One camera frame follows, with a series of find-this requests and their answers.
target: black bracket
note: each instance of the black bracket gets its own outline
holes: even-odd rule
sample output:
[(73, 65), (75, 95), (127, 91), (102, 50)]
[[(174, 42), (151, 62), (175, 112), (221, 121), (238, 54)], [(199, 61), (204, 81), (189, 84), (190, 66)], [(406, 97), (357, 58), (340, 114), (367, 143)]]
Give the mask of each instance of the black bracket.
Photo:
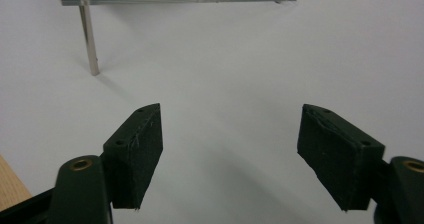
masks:
[(0, 212), (0, 223), (109, 224), (110, 202), (139, 209), (163, 150), (160, 105), (136, 110), (103, 149), (63, 164), (55, 188)]
[(377, 203), (376, 223), (424, 223), (424, 162), (382, 160), (385, 146), (336, 113), (305, 104), (298, 153), (344, 210)]

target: white background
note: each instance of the white background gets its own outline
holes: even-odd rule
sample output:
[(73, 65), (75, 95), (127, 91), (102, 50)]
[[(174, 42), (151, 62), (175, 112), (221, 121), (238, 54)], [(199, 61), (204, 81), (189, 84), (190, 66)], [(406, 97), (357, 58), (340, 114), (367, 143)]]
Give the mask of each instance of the white background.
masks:
[(164, 152), (141, 210), (115, 223), (373, 223), (340, 211), (297, 155), (304, 103), (424, 158), (424, 0), (78, 8), (0, 0), (0, 152), (33, 195), (161, 103)]

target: screw hole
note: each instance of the screw hole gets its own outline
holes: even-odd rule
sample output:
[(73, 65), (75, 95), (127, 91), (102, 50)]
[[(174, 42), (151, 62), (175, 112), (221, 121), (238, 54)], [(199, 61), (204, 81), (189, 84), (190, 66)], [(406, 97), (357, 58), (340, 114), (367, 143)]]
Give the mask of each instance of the screw hole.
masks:
[(405, 161), (403, 163), (410, 170), (424, 173), (424, 164), (416, 162), (416, 161)]
[(369, 142), (369, 141), (361, 141), (361, 143), (364, 146), (371, 146), (371, 142)]
[(118, 145), (118, 146), (122, 146), (122, 145), (125, 144), (125, 142), (122, 141), (122, 140), (119, 140), (119, 141), (116, 141), (115, 144)]

